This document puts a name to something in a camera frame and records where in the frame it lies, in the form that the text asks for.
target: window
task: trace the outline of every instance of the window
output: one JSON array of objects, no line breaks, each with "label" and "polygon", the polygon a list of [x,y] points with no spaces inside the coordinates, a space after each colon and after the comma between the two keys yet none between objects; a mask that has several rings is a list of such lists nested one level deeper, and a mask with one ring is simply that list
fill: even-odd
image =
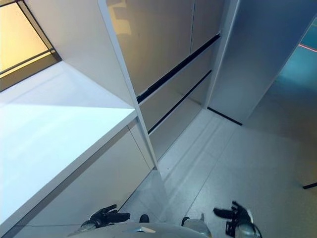
[{"label": "window", "polygon": [[23,0],[0,0],[0,92],[61,61]]}]

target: cabinet door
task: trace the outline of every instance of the cabinet door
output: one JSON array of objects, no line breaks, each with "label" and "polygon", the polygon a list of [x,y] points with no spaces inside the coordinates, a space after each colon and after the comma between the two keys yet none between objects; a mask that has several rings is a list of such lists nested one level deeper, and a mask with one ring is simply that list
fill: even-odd
[{"label": "cabinet door", "polygon": [[107,0],[136,95],[190,54],[194,0]]},{"label": "cabinet door", "polygon": [[150,172],[127,126],[89,160],[88,168],[83,164],[69,176],[70,184],[56,198],[48,203],[48,196],[38,205],[48,203],[30,222],[18,225],[81,224],[101,208],[116,203],[119,209]]},{"label": "cabinet door", "polygon": [[225,0],[195,0],[191,53],[219,32]]}]

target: tiled floor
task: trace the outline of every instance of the tiled floor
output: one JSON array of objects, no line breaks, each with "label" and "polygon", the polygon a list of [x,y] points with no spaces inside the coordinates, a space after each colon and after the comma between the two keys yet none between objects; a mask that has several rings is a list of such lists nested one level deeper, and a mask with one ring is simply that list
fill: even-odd
[{"label": "tiled floor", "polygon": [[171,224],[204,212],[224,238],[212,210],[237,200],[264,237],[316,237],[317,188],[302,189],[317,182],[316,65],[317,53],[298,48],[242,127],[202,110],[121,210]]}]

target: yellow light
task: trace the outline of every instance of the yellow light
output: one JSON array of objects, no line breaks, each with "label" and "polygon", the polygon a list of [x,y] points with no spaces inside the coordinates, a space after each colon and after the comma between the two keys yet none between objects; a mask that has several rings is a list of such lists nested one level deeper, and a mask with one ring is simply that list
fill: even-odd
[{"label": "yellow light", "polygon": [[[16,3],[0,7],[0,71],[48,50]],[[50,53],[14,68],[1,77]]]}]

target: red light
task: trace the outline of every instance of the red light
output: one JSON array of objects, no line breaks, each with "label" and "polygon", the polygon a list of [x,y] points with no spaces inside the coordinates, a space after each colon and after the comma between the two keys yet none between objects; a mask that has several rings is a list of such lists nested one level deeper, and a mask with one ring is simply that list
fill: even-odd
[{"label": "red light", "polygon": [[310,48],[310,47],[308,47],[308,46],[304,46],[304,45],[302,45],[302,44],[299,44],[298,46],[303,47],[303,48],[305,48],[305,49],[307,49],[307,50],[310,50],[310,51],[313,51],[313,52],[317,53],[317,50],[315,50],[315,49],[313,49],[313,48]]}]

